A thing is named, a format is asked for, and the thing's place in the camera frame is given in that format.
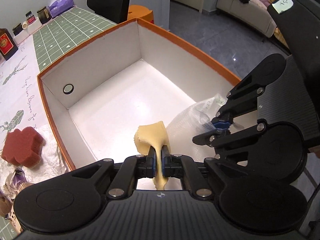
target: dark glass jar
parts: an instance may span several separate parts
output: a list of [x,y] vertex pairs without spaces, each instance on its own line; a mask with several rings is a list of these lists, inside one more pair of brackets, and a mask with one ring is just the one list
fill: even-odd
[[7,29],[0,28],[0,52],[5,60],[8,60],[18,50],[18,46],[14,43]]
[[16,25],[13,29],[13,34],[14,36],[17,36],[20,32],[22,32],[23,28],[22,28],[22,24],[19,23],[18,25]]
[[36,20],[35,16],[32,14],[31,11],[29,11],[29,12],[26,14],[26,18],[27,18],[28,24],[31,24],[31,23],[33,23],[33,22]]
[[37,14],[41,24],[45,24],[51,19],[51,16],[49,14],[47,7],[42,7],[40,10],[37,11]]

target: red sponge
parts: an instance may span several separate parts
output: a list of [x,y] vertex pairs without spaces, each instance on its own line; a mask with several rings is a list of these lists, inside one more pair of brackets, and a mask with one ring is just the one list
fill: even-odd
[[8,133],[1,157],[15,166],[33,168],[41,160],[43,141],[43,137],[32,127],[22,131],[15,129]]

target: handwritten label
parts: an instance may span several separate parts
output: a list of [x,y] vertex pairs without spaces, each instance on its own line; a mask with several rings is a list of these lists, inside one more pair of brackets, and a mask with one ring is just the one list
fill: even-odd
[[278,14],[289,10],[293,6],[292,0],[279,0],[272,4]]
[[26,90],[25,93],[26,93],[26,97],[27,97],[27,99],[28,99],[27,104],[28,104],[29,112],[30,112],[30,114],[31,114],[30,117],[28,118],[28,121],[35,121],[35,117],[36,117],[36,114],[37,114],[37,113],[33,113],[33,112],[32,112],[32,106],[31,106],[31,101],[32,101],[32,99],[35,97],[35,95],[31,95],[31,94],[30,94],[30,88],[31,88],[31,86],[32,86],[32,84],[29,84],[30,78],[31,78],[31,76],[29,76],[29,77],[25,80],[24,85],[22,86],[22,88]]

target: liquor bottle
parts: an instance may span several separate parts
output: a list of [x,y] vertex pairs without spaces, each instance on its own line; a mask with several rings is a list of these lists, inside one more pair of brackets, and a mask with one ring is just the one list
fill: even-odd
[[14,43],[10,33],[7,29],[0,28],[0,52],[5,60],[8,60],[18,50],[17,45]]

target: purple package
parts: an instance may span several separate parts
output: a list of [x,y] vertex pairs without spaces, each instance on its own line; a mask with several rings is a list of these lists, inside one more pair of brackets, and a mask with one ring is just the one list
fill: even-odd
[[52,3],[52,5],[49,6],[50,14],[52,18],[54,18],[70,9],[74,5],[75,3],[73,0],[56,0]]

